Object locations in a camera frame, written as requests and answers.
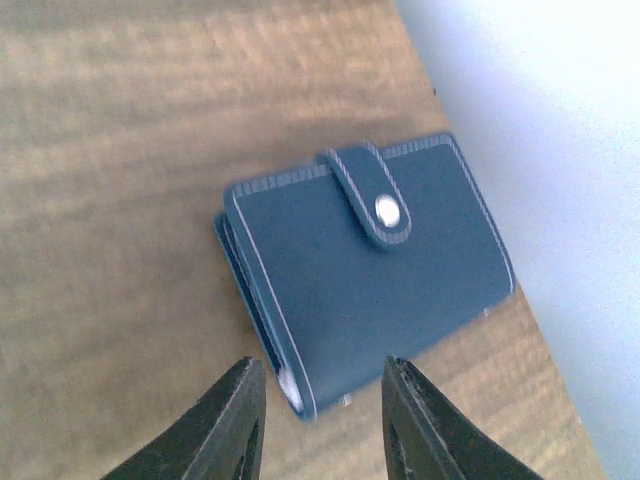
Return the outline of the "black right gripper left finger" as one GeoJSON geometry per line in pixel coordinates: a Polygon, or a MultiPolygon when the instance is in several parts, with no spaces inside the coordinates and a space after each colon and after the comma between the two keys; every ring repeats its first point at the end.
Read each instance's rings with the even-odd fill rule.
{"type": "Polygon", "coordinates": [[[266,373],[244,357],[176,422],[106,479],[257,479],[266,418],[266,373]]]}

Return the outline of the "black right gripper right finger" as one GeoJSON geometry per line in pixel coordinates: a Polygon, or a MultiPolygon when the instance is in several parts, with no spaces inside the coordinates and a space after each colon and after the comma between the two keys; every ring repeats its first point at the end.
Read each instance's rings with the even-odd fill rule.
{"type": "Polygon", "coordinates": [[[385,359],[382,425],[390,479],[538,479],[408,360],[385,359]]]}

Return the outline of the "blue leather card holder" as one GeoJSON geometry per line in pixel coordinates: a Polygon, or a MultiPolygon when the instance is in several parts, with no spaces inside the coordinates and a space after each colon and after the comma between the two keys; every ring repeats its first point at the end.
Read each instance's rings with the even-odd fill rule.
{"type": "Polygon", "coordinates": [[[229,186],[214,228],[304,420],[494,308],[515,274],[455,138],[328,149],[229,186]]]}

